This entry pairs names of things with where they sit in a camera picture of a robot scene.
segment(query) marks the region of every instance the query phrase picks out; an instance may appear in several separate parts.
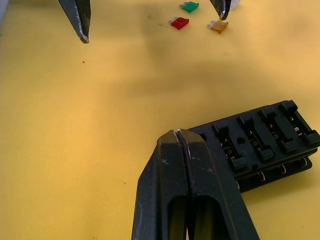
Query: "red blade fuse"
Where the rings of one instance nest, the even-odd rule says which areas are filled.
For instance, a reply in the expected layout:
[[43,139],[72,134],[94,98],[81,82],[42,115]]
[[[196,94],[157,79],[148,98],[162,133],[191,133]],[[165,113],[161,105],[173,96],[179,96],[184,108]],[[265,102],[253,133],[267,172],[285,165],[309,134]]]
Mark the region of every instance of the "red blade fuse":
[[178,30],[182,29],[188,23],[189,23],[189,19],[186,19],[183,17],[176,17],[176,16],[173,18],[173,21],[172,20],[169,21],[169,24]]

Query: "yellow table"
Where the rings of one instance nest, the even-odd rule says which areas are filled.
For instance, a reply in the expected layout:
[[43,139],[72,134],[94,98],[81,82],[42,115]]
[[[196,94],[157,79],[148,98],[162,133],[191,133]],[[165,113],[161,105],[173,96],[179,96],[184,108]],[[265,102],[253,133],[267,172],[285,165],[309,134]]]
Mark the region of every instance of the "yellow table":
[[[1,33],[0,239],[128,240],[157,138],[282,100],[320,131],[320,2],[92,0],[90,44],[58,0],[11,0]],[[190,19],[178,31],[174,16]],[[243,194],[261,239],[318,240],[313,168]]]

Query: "yellow surface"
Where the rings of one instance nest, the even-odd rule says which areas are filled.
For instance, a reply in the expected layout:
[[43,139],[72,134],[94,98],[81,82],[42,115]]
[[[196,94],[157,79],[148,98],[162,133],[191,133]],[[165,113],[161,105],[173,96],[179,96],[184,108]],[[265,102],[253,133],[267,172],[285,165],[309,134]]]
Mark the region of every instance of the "yellow surface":
[[[90,44],[58,0],[11,0],[2,26],[0,239],[128,240],[157,138],[293,99],[320,131],[320,2],[92,0]],[[174,16],[190,18],[178,31]],[[318,240],[320,154],[243,194],[261,239]]]

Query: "black fuse box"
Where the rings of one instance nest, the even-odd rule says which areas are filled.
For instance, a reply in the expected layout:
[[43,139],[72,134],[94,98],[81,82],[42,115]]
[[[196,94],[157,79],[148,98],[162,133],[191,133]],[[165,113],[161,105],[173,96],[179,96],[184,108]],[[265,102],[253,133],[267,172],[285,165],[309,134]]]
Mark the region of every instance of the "black fuse box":
[[320,135],[308,126],[292,100],[189,130],[205,140],[242,193],[310,169],[308,157],[320,146]]

